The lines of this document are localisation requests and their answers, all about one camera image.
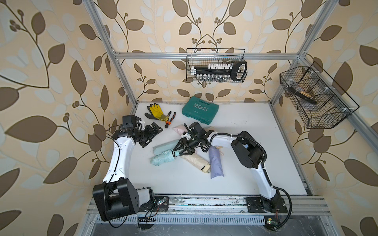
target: wire basket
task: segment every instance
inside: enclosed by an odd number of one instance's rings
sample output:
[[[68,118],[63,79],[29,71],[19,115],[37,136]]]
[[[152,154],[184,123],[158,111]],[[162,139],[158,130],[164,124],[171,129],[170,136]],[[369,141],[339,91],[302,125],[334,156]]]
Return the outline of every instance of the wire basket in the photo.
[[[186,78],[199,82],[243,83],[247,76],[245,49],[187,48]]]
[[[333,81],[333,85],[343,91],[353,107],[345,104],[341,95],[334,92],[336,88],[328,86],[319,76],[319,64],[299,66],[280,74],[280,84],[286,91],[294,107],[298,111],[306,128],[331,129],[359,108],[334,79],[322,69]]]

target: leaf pattern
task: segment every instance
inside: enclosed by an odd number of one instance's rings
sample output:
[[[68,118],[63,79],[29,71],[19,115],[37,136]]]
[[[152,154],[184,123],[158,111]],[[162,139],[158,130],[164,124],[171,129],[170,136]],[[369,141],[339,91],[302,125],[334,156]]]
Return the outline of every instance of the leaf pattern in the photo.
[[[89,173],[89,178],[88,179],[92,179],[98,172],[98,169],[100,168],[100,165],[101,165],[101,162],[99,160],[97,160],[93,167],[92,167],[92,170],[91,172]]]
[[[0,88],[0,111],[7,109],[17,102],[20,94],[17,89],[10,87]]]
[[[36,35],[39,35],[45,31],[46,22],[41,12],[37,12],[31,19],[31,28]]]
[[[0,213],[0,230],[7,227],[12,223],[19,215],[21,214],[20,210],[11,210]]]
[[[2,197],[16,182],[20,174],[20,168],[8,171],[0,176],[0,197]]]
[[[76,168],[77,159],[75,157],[68,157],[57,164],[54,169],[50,171],[45,180],[45,184],[56,184],[67,178]]]
[[[57,125],[44,116],[30,116],[18,121],[5,131],[13,138],[39,143],[49,139],[56,131]]]

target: tool case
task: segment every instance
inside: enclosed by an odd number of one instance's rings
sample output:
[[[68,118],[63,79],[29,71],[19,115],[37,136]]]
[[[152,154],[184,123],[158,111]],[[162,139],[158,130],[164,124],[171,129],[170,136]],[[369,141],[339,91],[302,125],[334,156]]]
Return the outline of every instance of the tool case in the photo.
[[[209,125],[218,112],[219,105],[191,97],[183,107],[183,115]]]

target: white platform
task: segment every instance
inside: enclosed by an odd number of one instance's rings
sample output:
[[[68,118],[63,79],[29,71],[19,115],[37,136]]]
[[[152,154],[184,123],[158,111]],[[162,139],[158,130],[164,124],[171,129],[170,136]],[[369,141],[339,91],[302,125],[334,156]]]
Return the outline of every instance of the white platform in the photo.
[[[152,187],[155,193],[166,194],[228,194],[254,195],[259,189],[252,177],[250,169],[245,168],[230,148],[222,148],[221,156],[225,177],[213,179],[186,160],[176,157],[173,162],[160,166],[150,164],[153,147],[180,136],[172,130],[184,122],[189,126],[195,119],[184,116],[181,111],[184,104],[160,103],[165,114],[176,111],[176,117],[168,129],[159,120],[145,117],[149,103],[139,103],[136,116],[144,119],[147,124],[155,122],[164,130],[153,141],[142,148],[136,144],[132,154],[129,179],[135,188]],[[305,188],[295,168],[293,160],[287,150],[284,139],[273,117],[270,107],[266,103],[233,103],[219,104],[219,111],[210,125],[202,124],[203,128],[213,126],[212,130],[238,134],[247,131],[259,142],[267,153],[265,166],[273,185],[284,188],[291,195],[306,195]],[[208,154],[199,153],[209,160]]]

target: gray floor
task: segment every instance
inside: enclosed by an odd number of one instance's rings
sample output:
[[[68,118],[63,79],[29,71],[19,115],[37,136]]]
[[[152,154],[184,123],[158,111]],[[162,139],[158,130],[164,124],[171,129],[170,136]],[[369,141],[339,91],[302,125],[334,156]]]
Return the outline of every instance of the gray floor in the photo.
[[[269,232],[262,226],[246,225],[154,225],[151,229],[140,230],[136,224],[124,224],[112,228],[109,224],[96,224],[92,236],[327,236],[320,219],[313,217],[291,217],[278,231]]]

